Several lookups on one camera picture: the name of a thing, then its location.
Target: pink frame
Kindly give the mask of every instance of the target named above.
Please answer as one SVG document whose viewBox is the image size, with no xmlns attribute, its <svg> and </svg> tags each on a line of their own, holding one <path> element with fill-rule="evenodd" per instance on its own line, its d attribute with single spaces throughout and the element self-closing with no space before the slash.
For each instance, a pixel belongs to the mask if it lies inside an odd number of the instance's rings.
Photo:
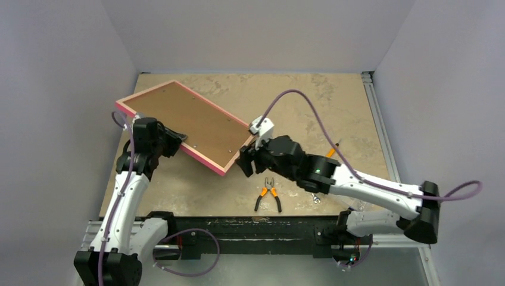
<svg viewBox="0 0 505 286">
<path fill-rule="evenodd" d="M 212 107 L 214 107 L 215 109 L 221 111 L 222 113 L 225 113 L 231 119 L 235 120 L 236 122 L 238 122 L 238 123 L 244 125 L 246 128 L 248 128 L 249 125 L 247 123 L 245 123 L 244 121 L 240 120 L 238 117 L 234 116 L 230 112 L 228 112 L 228 111 L 222 109 L 221 107 L 217 106 L 212 101 L 210 101 L 210 100 L 202 97 L 200 94 L 196 93 L 195 91 L 191 90 L 189 87 L 183 85 L 182 83 L 180 83 L 180 82 L 178 82 L 176 80 L 171 80 L 169 82 L 164 82 L 164 83 L 161 83 L 161 84 L 159 84 L 157 86 L 153 86 L 152 88 L 146 89 L 144 91 L 137 92 L 136 94 L 130 95 L 129 97 L 122 98 L 122 99 L 116 101 L 116 107 L 119 110 L 121 110 L 122 112 L 126 113 L 128 116 L 133 117 L 133 116 L 135 116 L 136 111 L 133 110 L 133 109 L 131 109 L 128 105 L 126 105 L 125 101 L 131 100 L 134 97 L 139 97 L 139 96 L 141 96 L 141 95 L 143 95 L 143 94 L 145 94 L 147 92 L 150 92 L 152 90 L 158 89 L 158 88 L 160 88 L 162 86 L 165 86 L 165 85 L 168 85 L 170 83 L 177 83 L 179 86 L 181 86 L 181 87 L 185 88 L 187 91 L 191 92 L 195 97 L 198 97 L 198 98 L 202 99 L 207 104 L 211 105 Z M 242 145 L 249 144 L 253 139 L 254 139 L 254 137 L 252 135 L 249 136 L 249 138 L 247 138 L 247 140 Z M 225 167 L 221 167 L 217 163 L 215 163 L 214 161 L 210 160 L 208 157 L 206 157 L 205 155 L 203 155 L 202 153 L 198 152 L 192 146 L 189 146 L 188 144 L 186 144 L 184 142 L 181 144 L 180 149 L 182 151 L 184 151 L 185 153 L 189 154 L 191 157 L 197 159 L 200 163 L 206 165 L 212 171 L 218 173 L 221 176 L 224 176 L 226 174 L 226 172 L 228 172 L 228 170 L 232 167 L 233 163 L 235 162 L 235 159 L 237 159 L 238 156 L 239 156 L 239 153 L 237 152 L 232 157 L 232 159 L 228 162 L 228 164 L 226 164 Z"/>
</svg>

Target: white wall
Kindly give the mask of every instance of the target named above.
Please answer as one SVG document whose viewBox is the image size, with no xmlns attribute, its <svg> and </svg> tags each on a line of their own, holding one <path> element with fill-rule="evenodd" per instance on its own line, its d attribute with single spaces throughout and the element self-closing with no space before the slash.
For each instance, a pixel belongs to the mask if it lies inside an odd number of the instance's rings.
<svg viewBox="0 0 505 286">
<path fill-rule="evenodd" d="M 135 68 L 99 0 L 0 3 L 0 284 L 69 285 Z"/>
<path fill-rule="evenodd" d="M 414 0 L 102 0 L 147 72 L 374 70 Z"/>
<path fill-rule="evenodd" d="M 442 285 L 504 285 L 505 2 L 416 1 L 374 74 L 402 180 L 471 179 L 444 203 L 433 253 Z"/>
</svg>

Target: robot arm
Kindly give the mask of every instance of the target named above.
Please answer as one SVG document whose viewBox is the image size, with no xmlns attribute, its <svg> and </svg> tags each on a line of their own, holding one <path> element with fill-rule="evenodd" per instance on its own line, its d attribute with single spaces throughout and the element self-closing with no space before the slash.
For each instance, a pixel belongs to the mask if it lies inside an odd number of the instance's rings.
<svg viewBox="0 0 505 286">
<path fill-rule="evenodd" d="M 135 214 L 161 156 L 175 155 L 186 135 L 174 132 L 151 117 L 135 117 L 132 125 L 135 155 L 123 147 L 117 159 L 114 193 L 100 230 L 87 251 L 78 251 L 74 265 L 85 285 L 98 284 L 98 260 L 105 243 L 103 280 L 106 285 L 138 285 L 142 265 L 152 262 L 152 249 L 163 238 L 177 232 L 171 213 L 154 213 L 131 235 Z M 130 161 L 133 171 L 127 181 Z M 127 184 L 124 192 L 122 186 Z"/>
<path fill-rule="evenodd" d="M 307 154 L 300 144 L 289 136 L 272 138 L 273 123 L 265 118 L 259 128 L 261 117 L 250 125 L 256 140 L 243 146 L 237 164 L 249 177 L 255 172 L 271 170 L 308 192 L 345 195 L 385 208 L 377 212 L 345 211 L 339 222 L 350 234 L 362 237 L 377 233 L 403 233 L 420 243 L 437 241 L 439 203 L 396 194 L 370 186 L 353 176 L 346 165 L 324 156 Z M 423 185 L 406 185 L 377 178 L 365 173 L 358 174 L 381 185 L 402 189 L 409 194 L 438 196 L 438 187 L 432 182 Z"/>
</svg>

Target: orange-handled pliers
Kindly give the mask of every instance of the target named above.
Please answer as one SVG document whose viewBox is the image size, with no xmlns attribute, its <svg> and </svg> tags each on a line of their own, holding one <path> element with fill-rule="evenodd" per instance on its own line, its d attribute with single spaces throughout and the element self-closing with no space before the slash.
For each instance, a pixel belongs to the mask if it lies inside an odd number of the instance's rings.
<svg viewBox="0 0 505 286">
<path fill-rule="evenodd" d="M 282 208 L 280 207 L 280 199 L 277 196 L 277 192 L 275 191 L 275 187 L 274 186 L 275 186 L 275 184 L 274 184 L 273 178 L 272 178 L 272 180 L 270 182 L 268 181 L 268 178 L 265 178 L 265 187 L 263 187 L 261 195 L 256 200 L 256 206 L 254 207 L 254 211 L 255 212 L 258 211 L 258 207 L 260 206 L 261 198 L 263 198 L 267 194 L 268 191 L 270 191 L 272 193 L 273 197 L 277 201 L 277 210 L 279 212 L 282 212 Z"/>
</svg>

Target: table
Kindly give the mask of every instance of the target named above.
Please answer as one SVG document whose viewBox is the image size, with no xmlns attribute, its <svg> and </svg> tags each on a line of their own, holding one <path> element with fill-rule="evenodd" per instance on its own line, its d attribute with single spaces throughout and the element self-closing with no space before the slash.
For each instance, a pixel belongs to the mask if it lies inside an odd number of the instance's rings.
<svg viewBox="0 0 505 286">
<path fill-rule="evenodd" d="M 326 129 L 359 171 L 389 179 L 381 143 L 370 105 L 359 74 L 140 74 L 135 92 L 157 84 L 178 80 L 240 119 L 250 122 L 286 89 L 307 94 L 319 112 Z M 282 98 L 269 115 L 275 124 L 274 136 L 289 135 L 305 152 L 325 155 L 330 146 L 325 140 L 307 103 L 296 94 Z M 123 132 L 116 157 L 127 141 Z M 102 203 L 104 216 L 114 188 L 115 166 Z M 257 212 L 256 198 L 265 176 L 273 176 L 283 212 L 271 195 L 265 196 Z M 137 216 L 152 210 L 173 212 L 175 216 L 299 216 L 337 215 L 348 206 L 345 198 L 318 195 L 321 204 L 294 182 L 265 171 L 246 178 L 238 166 L 221 177 L 189 155 L 178 152 L 160 159 L 152 181 L 139 205 Z"/>
</svg>

